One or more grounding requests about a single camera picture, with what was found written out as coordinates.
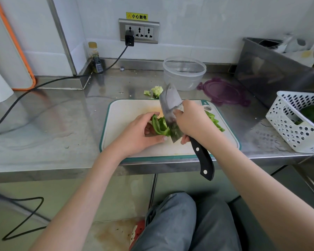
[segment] hand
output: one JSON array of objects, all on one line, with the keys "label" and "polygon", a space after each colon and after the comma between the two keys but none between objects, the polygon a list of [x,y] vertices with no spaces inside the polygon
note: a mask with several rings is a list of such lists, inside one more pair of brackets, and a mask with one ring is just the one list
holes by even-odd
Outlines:
[{"label": "hand", "polygon": [[125,159],[151,145],[165,142],[167,136],[155,135],[154,128],[148,122],[154,114],[159,115],[159,112],[149,112],[137,116],[108,147],[115,147],[122,159]]},{"label": "hand", "polygon": [[176,109],[173,113],[176,116],[180,130],[185,134],[181,139],[181,144],[185,144],[189,142],[188,136],[198,140],[200,131],[208,130],[215,125],[205,113],[203,106],[192,100],[184,100],[182,104],[184,112]]}]

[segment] black knife handle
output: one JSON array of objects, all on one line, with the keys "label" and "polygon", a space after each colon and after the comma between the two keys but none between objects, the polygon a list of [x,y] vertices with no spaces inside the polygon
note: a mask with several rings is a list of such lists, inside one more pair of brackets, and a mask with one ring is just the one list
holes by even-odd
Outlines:
[{"label": "black knife handle", "polygon": [[192,137],[189,137],[194,152],[196,153],[200,162],[200,174],[207,180],[211,181],[214,177],[214,164],[209,155],[209,152],[200,143]]}]

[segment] gray pants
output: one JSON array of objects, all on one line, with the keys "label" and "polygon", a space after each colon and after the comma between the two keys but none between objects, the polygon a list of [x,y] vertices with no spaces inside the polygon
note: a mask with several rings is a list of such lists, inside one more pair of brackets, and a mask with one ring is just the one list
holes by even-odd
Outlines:
[{"label": "gray pants", "polygon": [[169,195],[146,216],[146,227],[131,251],[240,251],[234,220],[226,202]]}]

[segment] forearm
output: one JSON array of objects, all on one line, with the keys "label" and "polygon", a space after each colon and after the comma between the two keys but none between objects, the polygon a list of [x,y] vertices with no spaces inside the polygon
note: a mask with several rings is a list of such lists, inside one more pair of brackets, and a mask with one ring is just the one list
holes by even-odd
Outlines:
[{"label": "forearm", "polygon": [[207,128],[211,132],[199,134],[197,140],[214,155],[277,247],[314,250],[314,209],[236,149],[223,133]]},{"label": "forearm", "polygon": [[87,177],[30,250],[81,250],[108,182],[121,162],[111,148],[95,160]]}]

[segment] gray plastic bin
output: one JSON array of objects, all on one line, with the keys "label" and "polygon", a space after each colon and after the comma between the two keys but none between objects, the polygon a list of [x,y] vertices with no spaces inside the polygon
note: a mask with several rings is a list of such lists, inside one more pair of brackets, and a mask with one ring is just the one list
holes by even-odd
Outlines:
[{"label": "gray plastic bin", "polygon": [[259,45],[263,39],[243,40],[235,78],[268,108],[277,91],[314,92],[314,68]]}]

